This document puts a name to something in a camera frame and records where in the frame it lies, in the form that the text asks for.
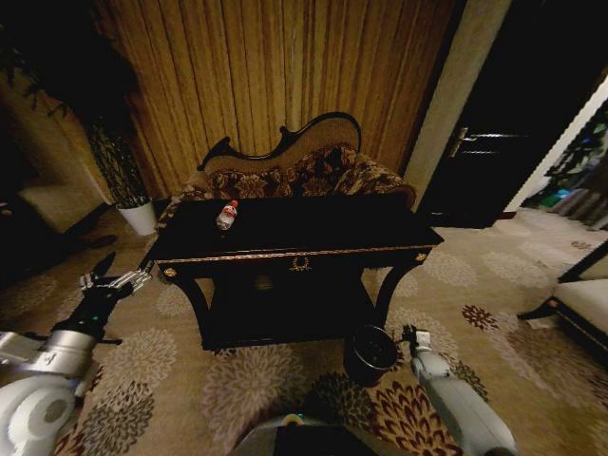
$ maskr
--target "white flower pot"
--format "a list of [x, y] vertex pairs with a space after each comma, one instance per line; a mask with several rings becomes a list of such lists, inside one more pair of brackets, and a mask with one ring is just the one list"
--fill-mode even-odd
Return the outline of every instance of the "white flower pot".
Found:
[[155, 232], [156, 217], [152, 201], [147, 202], [143, 206], [132, 209], [119, 209], [119, 211], [138, 235], [147, 236]]

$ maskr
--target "black table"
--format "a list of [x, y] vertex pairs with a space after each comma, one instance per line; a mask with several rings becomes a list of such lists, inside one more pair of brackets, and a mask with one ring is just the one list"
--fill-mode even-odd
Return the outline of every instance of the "black table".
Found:
[[[344, 337], [384, 326], [399, 280], [443, 241], [401, 194], [183, 202], [148, 257], [188, 296], [206, 350]], [[392, 266], [375, 306], [361, 275]], [[211, 306], [196, 282], [211, 277]]]

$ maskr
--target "patterned carpet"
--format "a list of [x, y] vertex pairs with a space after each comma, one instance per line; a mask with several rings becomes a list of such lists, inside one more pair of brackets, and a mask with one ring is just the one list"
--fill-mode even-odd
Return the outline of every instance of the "patterned carpet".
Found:
[[[446, 242], [399, 284], [387, 328], [430, 330], [435, 350], [503, 417], [522, 454], [608, 454], [606, 369], [559, 321], [515, 317], [541, 303], [561, 272], [608, 233], [528, 209], [489, 229], [438, 232]], [[3, 291], [1, 328], [47, 332], [78, 302], [80, 273], [117, 250], [110, 273], [119, 275], [153, 242], [114, 212], [96, 234], [119, 240]], [[366, 272], [373, 296], [386, 272]], [[209, 299], [210, 283], [203, 287]], [[124, 342], [96, 349], [102, 367], [57, 454], [222, 455], [254, 424], [294, 410], [414, 454], [462, 454], [417, 386], [406, 350], [373, 389], [345, 375], [340, 341], [201, 351], [185, 296], [156, 278], [118, 305], [107, 337]]]

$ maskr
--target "black trash bin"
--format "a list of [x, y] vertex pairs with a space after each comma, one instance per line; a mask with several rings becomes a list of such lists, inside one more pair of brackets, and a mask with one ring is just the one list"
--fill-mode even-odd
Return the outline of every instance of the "black trash bin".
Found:
[[397, 362], [397, 347], [381, 328], [366, 325], [345, 339], [344, 369], [362, 387], [373, 387]]

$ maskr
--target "sofa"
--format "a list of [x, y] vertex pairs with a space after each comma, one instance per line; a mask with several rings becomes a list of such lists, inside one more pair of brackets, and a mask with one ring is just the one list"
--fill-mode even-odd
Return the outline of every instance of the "sofa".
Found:
[[529, 320], [557, 314], [608, 355], [608, 241], [569, 271], [539, 308], [518, 315]]
[[349, 114], [331, 112], [296, 132], [279, 129], [277, 147], [263, 156], [236, 151], [219, 141], [159, 218], [161, 230], [182, 201], [247, 198], [321, 197], [401, 192], [407, 205], [414, 189], [360, 152], [361, 128]]

